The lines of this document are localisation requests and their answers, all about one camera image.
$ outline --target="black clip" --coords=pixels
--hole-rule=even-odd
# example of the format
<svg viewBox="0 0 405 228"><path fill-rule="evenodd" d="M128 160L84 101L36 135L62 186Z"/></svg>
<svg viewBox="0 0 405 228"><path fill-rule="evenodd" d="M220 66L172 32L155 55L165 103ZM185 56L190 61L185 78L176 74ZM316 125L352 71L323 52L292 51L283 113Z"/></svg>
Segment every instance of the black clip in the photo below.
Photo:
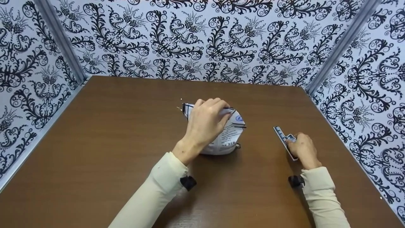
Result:
<svg viewBox="0 0 405 228"><path fill-rule="evenodd" d="M180 183L187 189L187 191L190 191L194 186L197 185L197 181L192 177L192 176L185 176L180 178Z"/></svg>
<svg viewBox="0 0 405 228"><path fill-rule="evenodd" d="M298 186L305 186L305 181L302 176L289 176L288 182L292 188L296 188Z"/></svg>

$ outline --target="hand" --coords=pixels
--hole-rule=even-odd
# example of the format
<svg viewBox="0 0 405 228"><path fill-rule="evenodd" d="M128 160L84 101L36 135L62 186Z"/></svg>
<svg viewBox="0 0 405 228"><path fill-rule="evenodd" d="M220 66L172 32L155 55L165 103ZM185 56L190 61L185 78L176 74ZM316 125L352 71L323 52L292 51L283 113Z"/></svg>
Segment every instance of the hand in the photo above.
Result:
<svg viewBox="0 0 405 228"><path fill-rule="evenodd" d="M300 159L304 169L310 170L321 167L322 164L318 161L312 139L301 132L296 134L295 138L295 142L287 140L287 145L291 153Z"/></svg>
<svg viewBox="0 0 405 228"><path fill-rule="evenodd" d="M176 144L172 153L185 165L210 144L223 130L231 114L220 116L229 104L220 98L197 100L188 120L185 136Z"/></svg>

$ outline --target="left hand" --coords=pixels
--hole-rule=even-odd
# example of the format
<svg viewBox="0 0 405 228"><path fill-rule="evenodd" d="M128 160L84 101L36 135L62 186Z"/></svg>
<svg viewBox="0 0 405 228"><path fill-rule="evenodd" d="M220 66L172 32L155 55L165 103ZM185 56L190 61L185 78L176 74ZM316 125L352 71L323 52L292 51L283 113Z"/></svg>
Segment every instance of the left hand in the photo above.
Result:
<svg viewBox="0 0 405 228"><path fill-rule="evenodd" d="M229 104L220 98L197 100L189 117L185 136L176 144L172 153L185 165L210 144L223 130L231 114L220 116Z"/></svg>

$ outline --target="blue logo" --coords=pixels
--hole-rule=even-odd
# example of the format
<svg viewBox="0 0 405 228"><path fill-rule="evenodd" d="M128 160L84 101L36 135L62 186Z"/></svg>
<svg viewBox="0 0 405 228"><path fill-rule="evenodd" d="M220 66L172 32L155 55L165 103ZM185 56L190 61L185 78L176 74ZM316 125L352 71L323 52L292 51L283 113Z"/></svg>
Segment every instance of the blue logo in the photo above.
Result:
<svg viewBox="0 0 405 228"><path fill-rule="evenodd" d="M243 121L243 119L242 119L242 117L240 115L237 116L235 119L236 119L236 121Z"/></svg>

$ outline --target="sleeve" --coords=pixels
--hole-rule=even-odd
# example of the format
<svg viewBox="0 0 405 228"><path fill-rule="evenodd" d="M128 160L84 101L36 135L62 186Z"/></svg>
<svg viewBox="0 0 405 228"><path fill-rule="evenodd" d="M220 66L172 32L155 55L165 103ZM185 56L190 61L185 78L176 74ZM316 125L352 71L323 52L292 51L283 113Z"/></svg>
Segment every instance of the sleeve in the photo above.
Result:
<svg viewBox="0 0 405 228"><path fill-rule="evenodd" d="M166 153L109 228L151 228L163 208L183 187L180 178L187 172L187 167L173 153Z"/></svg>
<svg viewBox="0 0 405 228"><path fill-rule="evenodd" d="M302 170L304 196L317 228L349 228L345 212L336 195L335 184L326 167Z"/></svg>

